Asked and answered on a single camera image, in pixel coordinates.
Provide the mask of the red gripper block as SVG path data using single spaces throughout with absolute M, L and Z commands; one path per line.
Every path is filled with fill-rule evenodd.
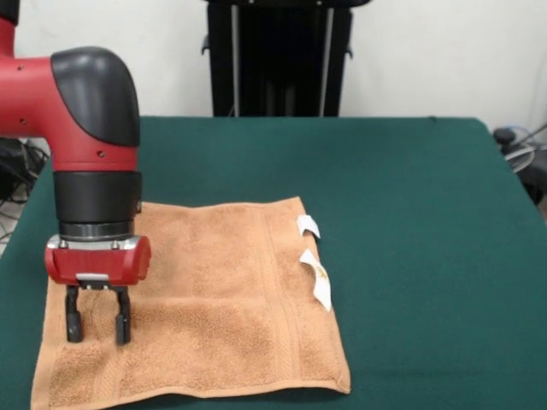
M 99 242 L 68 241 L 55 235 L 48 241 L 44 262 L 49 277 L 65 284 L 67 340 L 83 340 L 81 315 L 77 307 L 79 287 L 97 284 L 135 285 L 146 278 L 150 267 L 151 246 L 146 236 Z M 119 313 L 115 318 L 117 345 L 131 342 L 131 302 L 127 287 L 116 287 Z

